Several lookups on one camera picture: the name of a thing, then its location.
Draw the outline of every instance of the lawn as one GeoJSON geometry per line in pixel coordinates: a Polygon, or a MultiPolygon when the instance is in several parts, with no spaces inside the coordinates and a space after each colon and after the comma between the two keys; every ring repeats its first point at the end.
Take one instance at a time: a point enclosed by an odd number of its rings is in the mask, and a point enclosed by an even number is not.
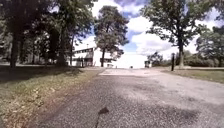
{"type": "Polygon", "coordinates": [[[100,70],[55,67],[0,67],[0,114],[8,128],[24,127],[50,99],[63,99],[100,70]]]}
{"type": "Polygon", "coordinates": [[[202,69],[202,70],[176,70],[174,72],[171,71],[165,71],[167,73],[190,77],[190,78],[196,78],[196,79],[202,79],[202,80],[208,80],[213,82],[219,82],[224,84],[224,70],[222,69],[202,69]]]}

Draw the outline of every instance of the tree trunk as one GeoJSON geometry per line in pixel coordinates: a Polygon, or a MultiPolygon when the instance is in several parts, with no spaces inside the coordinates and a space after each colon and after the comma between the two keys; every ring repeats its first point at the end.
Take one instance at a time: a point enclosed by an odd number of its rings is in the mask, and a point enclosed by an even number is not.
{"type": "Polygon", "coordinates": [[[32,64],[35,63],[35,47],[34,47],[34,42],[33,42],[33,57],[32,57],[32,64]]]}
{"type": "Polygon", "coordinates": [[[74,37],[72,38],[72,42],[71,42],[71,49],[70,49],[70,66],[72,66],[73,41],[74,41],[74,37]]]}
{"type": "Polygon", "coordinates": [[[104,67],[104,57],[105,57],[106,49],[103,49],[102,58],[101,58],[101,67],[104,67]]]}
{"type": "Polygon", "coordinates": [[[223,60],[222,58],[219,58],[219,67],[222,67],[222,64],[223,64],[223,60]]]}
{"type": "Polygon", "coordinates": [[[65,28],[62,28],[62,30],[61,30],[60,49],[59,49],[59,57],[57,59],[57,66],[60,66],[60,67],[66,66],[66,59],[65,59],[65,28]]]}
{"type": "Polygon", "coordinates": [[[23,49],[23,46],[24,46],[24,41],[22,40],[21,43],[20,43],[20,51],[19,51],[19,61],[20,61],[20,64],[23,64],[24,63],[24,49],[23,49]]]}
{"type": "Polygon", "coordinates": [[[10,67],[15,68],[17,57],[18,57],[18,35],[13,34],[13,41],[12,41],[12,49],[11,49],[11,58],[10,58],[10,67]]]}
{"type": "Polygon", "coordinates": [[[183,69],[184,68],[184,46],[182,41],[179,42],[179,68],[183,69]]]}

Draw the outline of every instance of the tree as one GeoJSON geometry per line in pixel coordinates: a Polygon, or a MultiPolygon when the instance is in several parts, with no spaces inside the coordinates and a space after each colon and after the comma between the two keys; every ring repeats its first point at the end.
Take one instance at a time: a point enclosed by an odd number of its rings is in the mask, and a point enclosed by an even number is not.
{"type": "Polygon", "coordinates": [[[152,55],[148,55],[147,58],[148,58],[148,61],[152,63],[152,65],[156,65],[156,66],[160,66],[163,61],[163,56],[159,55],[159,52],[155,52],[152,55]]]}
{"type": "Polygon", "coordinates": [[[97,47],[102,51],[101,67],[104,67],[105,52],[123,54],[119,46],[128,43],[126,25],[129,21],[113,6],[104,6],[99,12],[98,19],[95,21],[94,32],[97,47]]]}
{"type": "Polygon", "coordinates": [[[152,22],[147,33],[156,34],[179,48],[180,68],[184,66],[184,46],[201,32],[202,25],[196,20],[206,16],[209,1],[197,0],[150,0],[141,9],[141,15],[152,22]]]}
{"type": "Polygon", "coordinates": [[[0,14],[6,22],[7,30],[12,34],[10,66],[16,66],[19,44],[24,41],[23,34],[34,20],[48,11],[50,1],[1,0],[0,14]]]}
{"type": "Polygon", "coordinates": [[[60,32],[58,65],[65,65],[66,45],[74,37],[80,38],[91,32],[93,17],[91,8],[96,0],[56,0],[59,8],[57,21],[60,32]]]}
{"type": "Polygon", "coordinates": [[[213,27],[213,31],[206,31],[197,39],[197,51],[207,59],[217,59],[219,67],[224,61],[224,26],[213,27]]]}

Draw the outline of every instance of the paved path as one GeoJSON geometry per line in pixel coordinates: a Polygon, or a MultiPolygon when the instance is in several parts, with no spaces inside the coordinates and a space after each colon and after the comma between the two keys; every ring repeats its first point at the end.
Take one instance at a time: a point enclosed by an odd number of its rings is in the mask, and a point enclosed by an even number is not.
{"type": "Polygon", "coordinates": [[[224,85],[156,70],[107,69],[38,128],[223,128],[224,85]]]}

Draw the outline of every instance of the white building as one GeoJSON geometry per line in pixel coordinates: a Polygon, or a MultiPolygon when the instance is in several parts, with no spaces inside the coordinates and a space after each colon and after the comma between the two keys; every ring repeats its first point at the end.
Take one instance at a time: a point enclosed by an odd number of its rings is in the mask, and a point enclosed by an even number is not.
{"type": "MultiPolygon", "coordinates": [[[[96,48],[95,43],[83,43],[75,47],[72,66],[78,67],[100,67],[102,52],[96,48]]],[[[110,53],[105,53],[104,67],[108,68],[145,68],[146,56],[136,53],[125,53],[121,58],[115,60],[110,53]]]]}

